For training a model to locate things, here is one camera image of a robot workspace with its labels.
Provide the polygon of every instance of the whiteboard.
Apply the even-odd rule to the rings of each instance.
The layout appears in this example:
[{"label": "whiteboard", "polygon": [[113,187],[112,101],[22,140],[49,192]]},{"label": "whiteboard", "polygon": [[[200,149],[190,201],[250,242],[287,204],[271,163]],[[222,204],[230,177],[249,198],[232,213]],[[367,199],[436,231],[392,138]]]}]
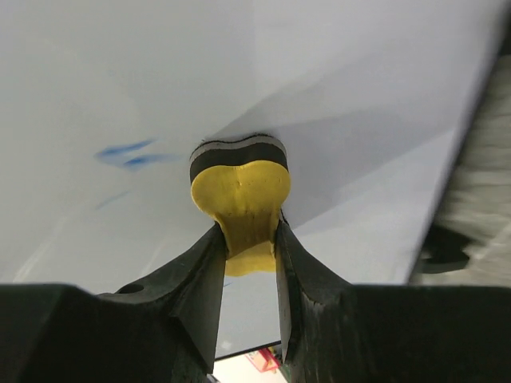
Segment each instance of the whiteboard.
[{"label": "whiteboard", "polygon": [[[212,225],[204,139],[287,148],[284,213],[350,282],[403,283],[505,0],[2,0],[0,280],[115,291]],[[217,356],[279,339],[275,276],[226,278]]]}]

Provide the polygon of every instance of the yellow object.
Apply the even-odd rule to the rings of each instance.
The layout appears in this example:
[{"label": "yellow object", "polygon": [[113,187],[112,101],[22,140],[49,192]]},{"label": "yellow object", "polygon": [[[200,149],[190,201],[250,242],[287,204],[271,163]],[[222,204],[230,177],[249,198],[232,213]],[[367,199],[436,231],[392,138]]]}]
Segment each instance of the yellow object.
[{"label": "yellow object", "polygon": [[290,190],[289,171],[270,160],[216,165],[193,179],[193,201],[224,233],[226,275],[275,271],[275,231]]}]

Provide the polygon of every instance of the blue marking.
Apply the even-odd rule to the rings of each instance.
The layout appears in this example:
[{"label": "blue marking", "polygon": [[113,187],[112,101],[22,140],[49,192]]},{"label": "blue marking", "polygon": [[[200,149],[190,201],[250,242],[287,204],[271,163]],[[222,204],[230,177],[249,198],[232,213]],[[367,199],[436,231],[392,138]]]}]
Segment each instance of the blue marking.
[{"label": "blue marking", "polygon": [[130,158],[128,153],[140,150],[156,140],[145,140],[129,145],[108,146],[98,152],[95,157],[103,164],[117,166],[126,170],[137,171],[149,164],[178,161],[183,156],[176,154],[145,154]]},{"label": "blue marking", "polygon": [[112,195],[111,197],[109,197],[109,198],[105,199],[104,201],[102,201],[101,203],[99,203],[96,206],[96,210],[102,209],[106,205],[110,205],[112,202],[115,202],[118,199],[121,199],[122,197],[128,195],[129,193],[130,193],[130,191],[127,190],[127,191],[123,191],[122,193],[119,193],[117,195]]}]

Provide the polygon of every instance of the red object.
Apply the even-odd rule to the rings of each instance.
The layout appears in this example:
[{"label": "red object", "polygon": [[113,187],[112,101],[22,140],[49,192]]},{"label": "red object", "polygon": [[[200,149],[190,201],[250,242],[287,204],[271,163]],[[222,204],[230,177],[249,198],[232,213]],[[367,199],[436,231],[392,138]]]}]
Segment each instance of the red object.
[{"label": "red object", "polygon": [[279,362],[269,349],[259,349],[245,355],[260,373],[266,373],[279,368]]}]

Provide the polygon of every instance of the yellow eraser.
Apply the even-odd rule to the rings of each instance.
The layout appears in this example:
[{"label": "yellow eraser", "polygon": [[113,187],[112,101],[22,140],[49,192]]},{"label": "yellow eraser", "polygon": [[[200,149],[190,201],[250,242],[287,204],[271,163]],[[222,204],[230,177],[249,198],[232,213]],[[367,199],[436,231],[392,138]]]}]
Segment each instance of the yellow eraser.
[{"label": "yellow eraser", "polygon": [[266,135],[210,141],[190,163],[193,202],[225,236],[225,274],[275,271],[275,231],[291,189],[282,143]]}]

